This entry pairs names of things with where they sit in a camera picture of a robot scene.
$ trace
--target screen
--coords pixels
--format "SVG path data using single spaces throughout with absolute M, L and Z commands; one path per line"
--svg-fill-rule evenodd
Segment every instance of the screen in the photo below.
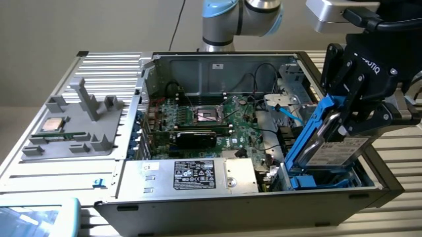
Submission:
M 4 237 L 48 237 L 60 206 L 0 207 Z

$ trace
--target warning label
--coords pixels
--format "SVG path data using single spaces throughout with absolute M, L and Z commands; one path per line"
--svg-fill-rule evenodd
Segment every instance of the warning label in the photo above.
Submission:
M 176 161 L 172 187 L 175 190 L 215 189 L 213 160 Z
M 345 137 L 341 142 L 323 143 L 307 165 L 341 165 L 366 141 L 367 138 L 363 137 Z

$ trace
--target sticker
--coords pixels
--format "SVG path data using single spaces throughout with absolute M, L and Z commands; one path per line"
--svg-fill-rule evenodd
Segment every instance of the sticker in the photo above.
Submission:
M 345 137 L 341 142 L 323 143 L 305 165 L 341 165 L 366 141 L 367 138 Z
M 172 187 L 175 190 L 215 189 L 213 160 L 176 161 Z
M 224 69 L 224 64 L 212 64 L 212 69 Z
M 142 163 L 142 170 L 159 170 L 159 162 Z

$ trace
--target slotted metal table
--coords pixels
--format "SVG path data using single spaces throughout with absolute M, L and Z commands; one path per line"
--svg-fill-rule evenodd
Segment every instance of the slotted metal table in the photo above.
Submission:
M 308 51 L 308 56 L 321 70 L 324 51 Z M 124 126 L 128 104 L 138 75 L 140 63 L 151 59 L 148 53 L 89 53 L 77 56 L 52 95 L 61 94 L 66 102 L 77 102 L 77 95 L 65 86 L 73 75 L 85 78 L 85 88 L 97 99 L 116 95 L 125 103 L 120 119 Z M 24 141 L 42 117 L 41 107 L 28 129 L 0 166 L 0 198 L 49 196 L 77 197 L 81 201 L 81 237 L 120 236 L 92 204 L 113 191 L 113 171 L 120 167 L 112 155 L 86 158 L 60 158 L 21 161 L 17 156 Z M 116 137 L 114 145 L 121 143 Z M 422 236 L 422 129 L 408 127 L 386 133 L 375 142 L 387 166 L 406 192 L 382 208 L 362 210 L 336 227 L 201 235 L 203 237 L 415 237 Z M 102 178 L 106 188 L 92 188 L 92 181 Z

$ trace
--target green circuit board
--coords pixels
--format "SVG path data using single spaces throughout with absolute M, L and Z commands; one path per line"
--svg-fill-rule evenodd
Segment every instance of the green circuit board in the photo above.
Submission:
M 252 118 L 253 108 L 239 104 L 239 100 L 247 100 L 245 97 L 233 96 L 227 103 L 217 109 L 220 111 L 220 118 L 227 118 L 221 122 L 197 121 L 199 116 L 193 117 L 192 106 L 179 106 L 173 99 L 165 99 L 161 104 L 149 109 L 149 141 L 152 148 L 152 159 L 175 159 L 175 158 L 217 158 L 233 157 L 233 154 L 240 148 L 247 151 L 248 158 L 252 159 L 253 167 L 257 171 L 265 171 L 267 166 L 261 165 L 264 159 L 263 145 L 253 141 L 259 138 L 260 132 L 251 127 L 257 127 L 255 123 L 245 122 L 243 114 Z M 200 106 L 203 110 L 212 110 L 217 105 Z M 231 124 L 229 128 L 215 128 L 216 125 Z M 177 149 L 173 143 L 172 136 L 176 135 L 175 125 L 195 127 L 200 126 L 193 131 L 217 131 L 225 133 L 225 136 L 216 137 L 216 145 L 208 149 Z

